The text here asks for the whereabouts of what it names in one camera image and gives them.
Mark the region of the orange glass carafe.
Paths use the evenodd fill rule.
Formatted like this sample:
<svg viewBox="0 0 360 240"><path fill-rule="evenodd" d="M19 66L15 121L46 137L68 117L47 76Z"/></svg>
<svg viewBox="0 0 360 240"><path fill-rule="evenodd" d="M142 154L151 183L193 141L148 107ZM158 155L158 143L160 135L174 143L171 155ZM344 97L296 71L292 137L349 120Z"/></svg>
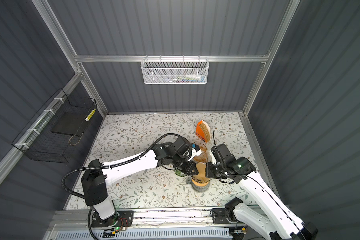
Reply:
<svg viewBox="0 0 360 240"><path fill-rule="evenodd" d="M208 162L207 146L203 143L200 143L199 147L202 153L198 156L195 156L193 160L197 163L207 163Z"/></svg>

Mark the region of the grey glass carafe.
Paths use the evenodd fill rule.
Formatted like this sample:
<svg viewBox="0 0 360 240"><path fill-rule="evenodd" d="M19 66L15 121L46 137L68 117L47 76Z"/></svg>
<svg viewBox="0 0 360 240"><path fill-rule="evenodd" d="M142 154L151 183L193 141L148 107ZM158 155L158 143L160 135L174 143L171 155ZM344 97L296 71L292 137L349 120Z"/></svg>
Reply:
<svg viewBox="0 0 360 240"><path fill-rule="evenodd" d="M206 192L209 187L210 187L210 181L206 184L199 184L195 181L194 178L192 178L191 176L187 176L186 177L186 183L188 185L191 185L191 187L196 191L196 192L199 192L199 193L204 193Z"/></svg>

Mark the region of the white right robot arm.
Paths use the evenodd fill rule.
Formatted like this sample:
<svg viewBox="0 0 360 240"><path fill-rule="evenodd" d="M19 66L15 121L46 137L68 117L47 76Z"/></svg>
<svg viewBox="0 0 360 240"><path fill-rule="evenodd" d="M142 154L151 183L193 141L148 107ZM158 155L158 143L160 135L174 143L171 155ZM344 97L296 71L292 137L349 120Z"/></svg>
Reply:
<svg viewBox="0 0 360 240"><path fill-rule="evenodd" d="M266 240L314 240L318 229L295 215L265 183L255 166L244 157L236 158L225 144L211 149L212 162L207 163L206 176L233 183L243 188L266 214L252 210L235 197L225 204L225 215L230 223L242 222Z"/></svg>

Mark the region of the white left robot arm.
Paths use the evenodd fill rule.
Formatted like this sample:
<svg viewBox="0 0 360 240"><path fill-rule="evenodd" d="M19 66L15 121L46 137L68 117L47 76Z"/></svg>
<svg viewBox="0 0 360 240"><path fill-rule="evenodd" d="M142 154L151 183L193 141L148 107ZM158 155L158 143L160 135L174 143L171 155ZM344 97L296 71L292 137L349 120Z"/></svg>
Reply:
<svg viewBox="0 0 360 240"><path fill-rule="evenodd" d="M117 218L108 187L124 177L163 165L171 165L187 176L198 175L193 158L201 153L199 145L177 136L173 143L160 143L157 140L147 150L130 158L106 163L93 160L81 178L85 203L103 221Z"/></svg>

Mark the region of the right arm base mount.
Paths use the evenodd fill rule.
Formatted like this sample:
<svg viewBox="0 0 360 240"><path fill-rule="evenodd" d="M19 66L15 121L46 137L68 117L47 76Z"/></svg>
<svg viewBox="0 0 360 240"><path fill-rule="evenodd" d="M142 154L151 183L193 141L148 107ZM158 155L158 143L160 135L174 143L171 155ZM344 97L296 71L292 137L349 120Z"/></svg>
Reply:
<svg viewBox="0 0 360 240"><path fill-rule="evenodd" d="M236 224L241 223L234 214L234 209L237 205L242 204L243 201L239 198L234 198L225 204L224 208L212 208L210 215L213 223L216 225L221 224Z"/></svg>

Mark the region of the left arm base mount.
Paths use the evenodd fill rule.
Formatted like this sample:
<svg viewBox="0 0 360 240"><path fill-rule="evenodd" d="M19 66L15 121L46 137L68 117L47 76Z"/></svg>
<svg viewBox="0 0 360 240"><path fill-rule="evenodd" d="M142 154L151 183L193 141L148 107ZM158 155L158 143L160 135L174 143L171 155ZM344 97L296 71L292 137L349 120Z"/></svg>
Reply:
<svg viewBox="0 0 360 240"><path fill-rule="evenodd" d="M102 220L98 212L91 216L92 228L126 228L130 227L134 218L134 211L116 211L111 217Z"/></svg>

